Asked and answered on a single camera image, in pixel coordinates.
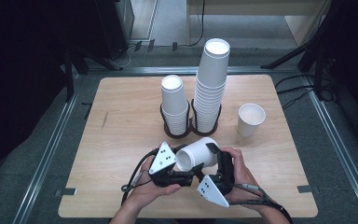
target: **tall stack of cups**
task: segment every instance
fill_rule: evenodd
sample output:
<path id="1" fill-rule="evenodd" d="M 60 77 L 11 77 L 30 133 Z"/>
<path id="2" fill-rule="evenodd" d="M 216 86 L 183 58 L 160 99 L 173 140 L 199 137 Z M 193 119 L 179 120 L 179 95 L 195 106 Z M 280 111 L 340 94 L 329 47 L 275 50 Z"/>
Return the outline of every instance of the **tall stack of cups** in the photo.
<path id="1" fill-rule="evenodd" d="M 218 38 L 208 40 L 204 46 L 194 95 L 197 117 L 193 119 L 193 126 L 201 133 L 212 131 L 219 115 L 226 86 L 229 49 L 228 42 Z"/>
<path id="2" fill-rule="evenodd" d="M 162 114 L 173 135 L 186 132 L 188 126 L 188 101 L 185 87 L 179 76 L 169 75 L 161 81 Z"/>

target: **person's left hand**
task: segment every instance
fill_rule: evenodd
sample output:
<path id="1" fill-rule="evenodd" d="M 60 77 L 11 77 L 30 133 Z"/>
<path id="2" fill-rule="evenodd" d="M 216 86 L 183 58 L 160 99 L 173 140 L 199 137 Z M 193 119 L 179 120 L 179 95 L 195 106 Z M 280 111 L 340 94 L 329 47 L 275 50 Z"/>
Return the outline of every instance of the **person's left hand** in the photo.
<path id="1" fill-rule="evenodd" d="M 155 201 L 157 197 L 173 194 L 181 188 L 181 186 L 178 184 L 169 185 L 166 188 L 161 188 L 159 186 L 156 186 L 153 181 L 151 181 L 148 171 L 153 159 L 154 156 L 150 156 L 149 158 L 147 158 L 144 164 L 142 164 L 142 175 L 136 185 L 142 185 L 146 182 L 148 183 L 134 188 L 131 195 L 127 199 L 136 202 L 139 206 L 141 206 L 141 209 Z"/>

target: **light wood tabletop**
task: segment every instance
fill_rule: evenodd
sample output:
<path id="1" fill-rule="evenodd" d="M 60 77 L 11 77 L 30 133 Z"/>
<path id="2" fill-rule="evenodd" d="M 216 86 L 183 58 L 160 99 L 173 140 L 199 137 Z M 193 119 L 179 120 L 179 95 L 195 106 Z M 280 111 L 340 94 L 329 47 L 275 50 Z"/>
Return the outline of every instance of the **light wood tabletop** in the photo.
<path id="1" fill-rule="evenodd" d="M 76 194 L 62 196 L 61 217 L 112 217 L 120 207 L 121 186 L 128 183 L 136 164 L 147 152 L 162 142 L 177 147 L 201 139 L 194 133 L 172 139 L 163 131 L 159 113 L 162 79 L 102 79 L 66 185 L 76 189 Z M 191 102 L 196 79 L 182 80 Z M 267 115 L 249 138 L 236 132 L 238 110 L 246 103 L 262 106 Z M 210 137 L 220 147 L 240 148 L 258 184 L 292 217 L 317 215 L 312 193 L 300 193 L 297 189 L 309 183 L 269 76 L 227 77 L 218 128 Z M 214 175 L 216 169 L 206 168 L 203 173 Z M 195 177 L 191 187 L 159 197 L 142 210 L 140 217 L 259 217 L 238 205 L 224 208 L 207 202 L 197 193 L 198 184 Z"/>

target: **white paper cup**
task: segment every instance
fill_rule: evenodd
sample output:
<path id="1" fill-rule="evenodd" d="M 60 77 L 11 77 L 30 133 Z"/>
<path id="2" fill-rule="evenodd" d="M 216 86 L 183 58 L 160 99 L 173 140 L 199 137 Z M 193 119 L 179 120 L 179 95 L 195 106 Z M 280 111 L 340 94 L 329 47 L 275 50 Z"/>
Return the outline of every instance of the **white paper cup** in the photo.
<path id="1" fill-rule="evenodd" d="M 203 167 L 217 164 L 217 156 L 206 146 L 207 143 L 217 143 L 210 137 L 203 137 L 199 141 L 180 149 L 176 153 L 176 165 L 181 171 L 189 171 L 194 166 L 204 162 Z"/>
<path id="2" fill-rule="evenodd" d="M 266 119 L 266 112 L 260 105 L 242 105 L 238 113 L 237 132 L 242 137 L 252 136 L 256 128 Z"/>
<path id="3" fill-rule="evenodd" d="M 169 75 L 161 80 L 162 108 L 167 114 L 178 115 L 186 111 L 185 87 L 179 76 Z"/>
<path id="4" fill-rule="evenodd" d="M 228 42 L 223 39 L 214 38 L 206 42 L 197 73 L 203 85 L 218 87 L 226 82 L 229 49 Z"/>

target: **gray carpet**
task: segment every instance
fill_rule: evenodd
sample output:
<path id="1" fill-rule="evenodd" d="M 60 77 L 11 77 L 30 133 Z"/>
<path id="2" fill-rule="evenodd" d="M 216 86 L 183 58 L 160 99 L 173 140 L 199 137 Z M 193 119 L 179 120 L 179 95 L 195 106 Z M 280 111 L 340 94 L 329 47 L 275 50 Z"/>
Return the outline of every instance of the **gray carpet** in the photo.
<path id="1" fill-rule="evenodd" d="M 230 54 L 230 66 L 257 66 L 269 63 L 281 57 L 288 49 L 233 49 Z M 147 52 L 146 48 L 138 51 L 131 49 L 131 63 L 128 67 L 147 66 L 198 66 L 202 49 L 180 48 L 172 52 L 169 48 L 154 48 Z M 285 65 L 294 65 L 299 57 Z M 117 63 L 126 63 L 123 55 Z M 92 103 L 99 81 L 104 77 L 121 76 L 120 72 L 108 71 L 100 65 L 90 62 L 91 70 L 78 88 L 78 96 L 73 112 L 66 124 L 63 136 L 58 144 L 55 156 L 48 169 L 48 174 L 36 198 L 27 223 L 107 223 L 106 218 L 61 218 L 58 216 L 60 197 L 55 196 L 57 189 L 63 189 L 75 158 L 76 150 L 83 133 L 88 106 Z M 285 77 L 297 75 L 293 73 L 271 72 L 275 83 Z M 301 78 L 283 82 L 279 90 L 303 85 Z M 296 98 L 304 91 L 294 91 L 280 95 L 282 105 Z M 64 107 L 65 90 L 57 96 L 35 128 L 33 135 L 14 149 L 3 162 L 0 169 L 0 223 L 11 223 L 21 204 L 34 170 L 42 157 L 51 133 Z M 352 154 L 358 161 L 358 146 L 352 139 L 351 128 L 334 102 L 328 103 L 338 128 L 342 130 L 351 144 Z M 295 223 L 358 223 L 358 199 L 337 159 L 324 126 L 313 108 L 309 96 L 298 100 L 284 110 L 294 137 L 298 154 L 303 163 L 310 185 L 318 188 L 314 197 L 319 214 L 314 218 L 295 218 Z M 147 223 L 150 220 L 139 220 Z M 217 220 L 215 223 L 235 223 Z"/>

